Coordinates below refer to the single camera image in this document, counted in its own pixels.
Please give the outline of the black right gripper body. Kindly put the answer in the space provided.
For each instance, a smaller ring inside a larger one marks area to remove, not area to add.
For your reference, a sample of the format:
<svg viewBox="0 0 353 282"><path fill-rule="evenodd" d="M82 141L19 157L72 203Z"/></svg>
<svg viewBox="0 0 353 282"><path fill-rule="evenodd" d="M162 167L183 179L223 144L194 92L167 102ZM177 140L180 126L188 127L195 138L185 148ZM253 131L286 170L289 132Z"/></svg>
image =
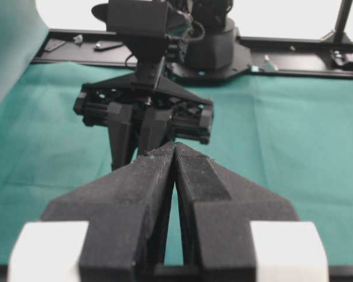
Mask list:
<svg viewBox="0 0 353 282"><path fill-rule="evenodd" d="M139 136L146 113L166 114L170 138L210 141L214 103L199 97L167 75L165 59L138 62L132 73L95 83L85 83L73 110L86 126L108 126L109 105L129 106L129 123Z"/></svg>

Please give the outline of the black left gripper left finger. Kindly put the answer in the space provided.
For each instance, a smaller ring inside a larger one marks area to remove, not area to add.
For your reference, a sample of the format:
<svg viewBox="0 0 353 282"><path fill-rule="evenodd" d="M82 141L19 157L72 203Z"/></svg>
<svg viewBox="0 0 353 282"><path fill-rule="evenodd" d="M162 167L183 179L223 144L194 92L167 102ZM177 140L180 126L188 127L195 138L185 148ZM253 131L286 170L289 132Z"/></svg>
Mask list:
<svg viewBox="0 0 353 282"><path fill-rule="evenodd" d="M174 150L168 142L49 202L42 220L89 223L82 281L135 281L138 269L164 261Z"/></svg>

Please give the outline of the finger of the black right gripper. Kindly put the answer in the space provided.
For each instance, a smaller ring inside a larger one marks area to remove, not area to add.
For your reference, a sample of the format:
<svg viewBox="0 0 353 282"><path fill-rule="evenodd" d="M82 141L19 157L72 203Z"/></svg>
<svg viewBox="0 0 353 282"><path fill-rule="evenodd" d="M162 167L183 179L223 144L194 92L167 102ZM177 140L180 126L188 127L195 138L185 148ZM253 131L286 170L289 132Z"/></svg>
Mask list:
<svg viewBox="0 0 353 282"><path fill-rule="evenodd" d="M144 155L162 145L171 117L172 109L148 108L145 111L138 141L138 155Z"/></svg>
<svg viewBox="0 0 353 282"><path fill-rule="evenodd" d="M112 156L112 170L130 163L134 151L132 140L133 106L111 102L107 110L107 127Z"/></svg>

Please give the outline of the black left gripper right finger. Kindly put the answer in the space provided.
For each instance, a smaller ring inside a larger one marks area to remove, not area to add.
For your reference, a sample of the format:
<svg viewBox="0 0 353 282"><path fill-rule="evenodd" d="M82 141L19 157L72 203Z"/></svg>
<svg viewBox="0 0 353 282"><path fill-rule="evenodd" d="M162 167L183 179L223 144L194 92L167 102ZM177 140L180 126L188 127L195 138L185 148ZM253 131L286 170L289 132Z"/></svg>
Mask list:
<svg viewBox="0 0 353 282"><path fill-rule="evenodd" d="M249 222L297 221L291 202L183 143L175 167L184 263L202 281L255 281Z"/></svg>

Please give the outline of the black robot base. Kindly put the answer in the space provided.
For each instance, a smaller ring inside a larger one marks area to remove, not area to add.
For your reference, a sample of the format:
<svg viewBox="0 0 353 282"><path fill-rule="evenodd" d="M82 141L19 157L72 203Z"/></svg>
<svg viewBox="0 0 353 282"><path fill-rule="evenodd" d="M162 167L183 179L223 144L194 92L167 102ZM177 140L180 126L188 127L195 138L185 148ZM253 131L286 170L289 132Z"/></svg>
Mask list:
<svg viewBox="0 0 353 282"><path fill-rule="evenodd" d="M250 48L240 43L236 26L206 33L202 41L189 45L183 63L169 63L170 76L179 83L209 84L228 81L248 73Z"/></svg>

